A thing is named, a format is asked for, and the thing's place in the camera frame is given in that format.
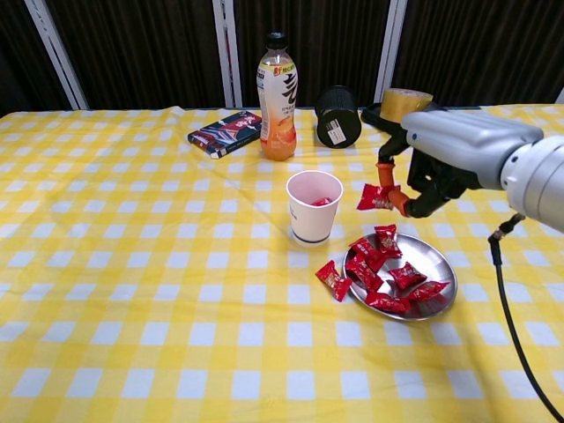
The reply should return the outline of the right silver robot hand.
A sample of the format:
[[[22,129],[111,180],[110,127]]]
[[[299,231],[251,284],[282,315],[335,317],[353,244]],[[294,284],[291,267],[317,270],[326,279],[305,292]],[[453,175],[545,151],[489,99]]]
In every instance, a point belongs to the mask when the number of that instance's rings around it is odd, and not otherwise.
[[[390,134],[378,152],[379,182],[401,215],[426,218],[466,190],[507,190],[502,175],[514,166],[518,151],[544,138],[544,132],[526,123],[486,112],[429,109],[411,112],[400,123],[380,122]],[[407,185],[415,199],[397,186],[394,158],[413,149]]]

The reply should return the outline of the white paper cup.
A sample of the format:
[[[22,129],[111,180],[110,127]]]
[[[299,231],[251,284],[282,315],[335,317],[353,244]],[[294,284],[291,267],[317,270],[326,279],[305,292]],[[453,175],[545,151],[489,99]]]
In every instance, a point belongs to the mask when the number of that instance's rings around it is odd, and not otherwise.
[[[344,194],[342,182],[324,171],[304,170],[288,179],[286,193],[294,239],[304,245],[324,243],[330,237],[338,204]],[[332,202],[320,207],[311,205],[322,197],[330,197]]]

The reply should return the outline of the silver metal plate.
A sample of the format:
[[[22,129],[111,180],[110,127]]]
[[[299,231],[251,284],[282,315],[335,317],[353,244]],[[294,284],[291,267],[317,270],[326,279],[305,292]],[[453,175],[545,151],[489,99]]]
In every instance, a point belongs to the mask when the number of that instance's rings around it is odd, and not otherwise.
[[[411,264],[427,277],[428,281],[444,283],[446,286],[435,297],[410,303],[410,309],[404,313],[395,313],[371,307],[371,311],[389,319],[403,322],[424,321],[445,313],[453,305],[457,294],[457,279],[454,269],[447,258],[436,248],[409,234],[396,234],[396,243],[402,251],[399,258],[390,258],[382,265],[377,276],[382,280],[378,292],[391,297],[405,297],[417,286],[399,289],[390,271]]]

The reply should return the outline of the yellow tape roll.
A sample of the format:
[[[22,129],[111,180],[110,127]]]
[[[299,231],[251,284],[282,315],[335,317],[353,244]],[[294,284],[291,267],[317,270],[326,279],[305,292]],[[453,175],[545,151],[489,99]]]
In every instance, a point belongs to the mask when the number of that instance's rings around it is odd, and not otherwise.
[[[422,111],[434,96],[415,90],[387,88],[384,90],[380,117],[393,123],[401,123],[403,117],[412,112]]]

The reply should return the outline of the black rubber slipper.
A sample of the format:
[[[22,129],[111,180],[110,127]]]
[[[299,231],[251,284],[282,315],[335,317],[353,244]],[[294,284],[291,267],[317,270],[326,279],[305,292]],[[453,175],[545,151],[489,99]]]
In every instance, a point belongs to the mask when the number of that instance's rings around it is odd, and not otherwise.
[[[380,117],[380,111],[381,103],[375,103],[362,111],[361,119],[363,122],[374,126],[378,130],[393,135],[400,130],[412,130],[415,125],[425,116],[426,113],[435,111],[448,111],[448,109],[441,107],[440,105],[432,101],[422,111],[412,112],[405,115],[401,123],[393,123],[382,119]]]

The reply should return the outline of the dark pleated curtain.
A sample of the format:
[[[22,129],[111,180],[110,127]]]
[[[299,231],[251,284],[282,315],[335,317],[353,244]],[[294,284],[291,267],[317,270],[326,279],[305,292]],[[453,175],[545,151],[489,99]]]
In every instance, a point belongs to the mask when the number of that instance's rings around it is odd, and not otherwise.
[[[391,84],[443,106],[554,103],[564,0],[408,0]]]
[[[225,103],[212,0],[45,0],[91,109]]]
[[[0,117],[70,108],[24,0],[0,0]]]
[[[256,70],[272,32],[287,36],[298,107],[314,106],[332,85],[373,103],[389,8],[390,0],[234,0],[242,104],[259,105]]]

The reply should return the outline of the black mesh pen holder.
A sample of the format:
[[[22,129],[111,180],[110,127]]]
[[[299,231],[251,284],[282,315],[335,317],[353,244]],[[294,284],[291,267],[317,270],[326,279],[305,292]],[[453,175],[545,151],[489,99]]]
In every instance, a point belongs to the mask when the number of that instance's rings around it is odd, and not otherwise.
[[[354,93],[344,85],[324,89],[315,102],[316,135],[331,149],[353,145],[361,133],[358,102]]]

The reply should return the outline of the orange juice bottle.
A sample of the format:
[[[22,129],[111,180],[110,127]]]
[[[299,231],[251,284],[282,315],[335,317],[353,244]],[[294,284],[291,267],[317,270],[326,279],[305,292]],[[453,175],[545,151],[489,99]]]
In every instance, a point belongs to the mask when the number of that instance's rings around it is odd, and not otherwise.
[[[256,89],[262,116],[261,146],[263,155],[275,161],[292,157],[297,144],[294,111],[299,77],[287,47],[284,33],[269,33],[266,37],[266,53],[256,71]]]

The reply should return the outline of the dark blue printed box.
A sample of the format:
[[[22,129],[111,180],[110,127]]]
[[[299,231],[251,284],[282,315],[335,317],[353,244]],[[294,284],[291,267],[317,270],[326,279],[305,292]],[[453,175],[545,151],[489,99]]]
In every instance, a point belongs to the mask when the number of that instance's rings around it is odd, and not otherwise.
[[[187,139],[218,160],[260,138],[261,128],[260,116],[241,111],[189,133]]]

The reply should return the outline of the yellow checked tablecloth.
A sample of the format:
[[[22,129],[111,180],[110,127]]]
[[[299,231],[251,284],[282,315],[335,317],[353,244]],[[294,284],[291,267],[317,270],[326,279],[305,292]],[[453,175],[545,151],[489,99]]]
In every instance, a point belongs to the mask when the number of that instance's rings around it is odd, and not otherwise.
[[[253,143],[212,160],[186,136],[224,110],[0,118],[0,423],[551,423],[510,344],[488,235],[511,212],[469,191],[429,219],[358,211],[386,135]],[[292,233],[288,179],[333,174],[330,237]],[[453,266],[426,322],[335,301],[316,278],[376,225]]]

